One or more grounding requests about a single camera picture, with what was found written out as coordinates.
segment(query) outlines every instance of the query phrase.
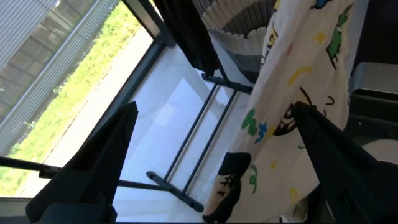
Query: cartoon print fabric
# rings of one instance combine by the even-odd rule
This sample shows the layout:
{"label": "cartoon print fabric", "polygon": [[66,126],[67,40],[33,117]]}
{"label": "cartoon print fabric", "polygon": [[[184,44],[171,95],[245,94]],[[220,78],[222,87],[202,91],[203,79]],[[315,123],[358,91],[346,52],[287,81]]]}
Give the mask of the cartoon print fabric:
{"label": "cartoon print fabric", "polygon": [[264,222],[295,208],[318,179],[291,113],[315,105],[340,129],[348,119],[346,28],[353,0],[278,0],[261,72],[216,176],[207,223]]}

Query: laundry basket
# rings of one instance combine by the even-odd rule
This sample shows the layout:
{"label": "laundry basket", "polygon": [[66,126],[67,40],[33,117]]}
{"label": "laundry basket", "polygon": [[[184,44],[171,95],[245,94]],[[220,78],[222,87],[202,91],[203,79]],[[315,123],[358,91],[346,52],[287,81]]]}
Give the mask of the laundry basket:
{"label": "laundry basket", "polygon": [[255,83],[262,45],[277,0],[193,0],[211,36]]}

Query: corrugated metal fence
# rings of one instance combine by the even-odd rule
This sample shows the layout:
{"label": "corrugated metal fence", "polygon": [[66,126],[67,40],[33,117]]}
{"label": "corrugated metal fence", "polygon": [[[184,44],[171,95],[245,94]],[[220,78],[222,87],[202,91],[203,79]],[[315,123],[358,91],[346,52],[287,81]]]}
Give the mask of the corrugated metal fence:
{"label": "corrugated metal fence", "polygon": [[[56,2],[57,0],[1,1],[0,49],[5,50],[0,55],[0,68],[9,61]],[[25,122],[32,117],[46,96],[54,89],[73,59],[85,44],[91,41],[92,35],[102,26],[106,16],[118,2],[119,0],[99,0],[93,5],[19,102],[4,118],[0,124],[0,154],[4,154],[11,147],[15,141],[14,136],[24,129]]]}

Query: marble floor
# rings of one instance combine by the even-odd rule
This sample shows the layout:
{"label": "marble floor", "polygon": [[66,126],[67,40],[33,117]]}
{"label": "marble floor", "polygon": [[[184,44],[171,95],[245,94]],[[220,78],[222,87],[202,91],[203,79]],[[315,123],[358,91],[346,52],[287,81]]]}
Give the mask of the marble floor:
{"label": "marble floor", "polygon": [[[229,77],[251,85],[218,46]],[[153,183],[147,171],[164,176],[195,120],[213,84],[204,82],[176,46],[165,49],[131,101],[139,116],[124,163],[121,179]],[[184,188],[233,90],[217,87],[198,127],[189,140],[170,181]],[[210,146],[188,193],[205,204],[228,144],[243,118],[249,95],[238,93]],[[168,192],[119,187],[113,203],[120,222],[200,222],[194,211]]]}

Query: green grass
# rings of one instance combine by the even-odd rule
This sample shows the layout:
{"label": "green grass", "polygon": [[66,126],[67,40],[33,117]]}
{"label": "green grass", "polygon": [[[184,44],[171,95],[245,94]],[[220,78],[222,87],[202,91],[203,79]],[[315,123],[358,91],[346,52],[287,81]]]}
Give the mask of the green grass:
{"label": "green grass", "polygon": [[[30,133],[11,149],[8,157],[42,162],[77,115],[89,92],[106,75],[113,59],[140,26],[129,9],[120,2],[106,18],[86,57],[64,84],[54,90],[57,96],[37,122],[29,124]],[[0,167],[0,196],[14,195],[24,183],[27,173]]]}

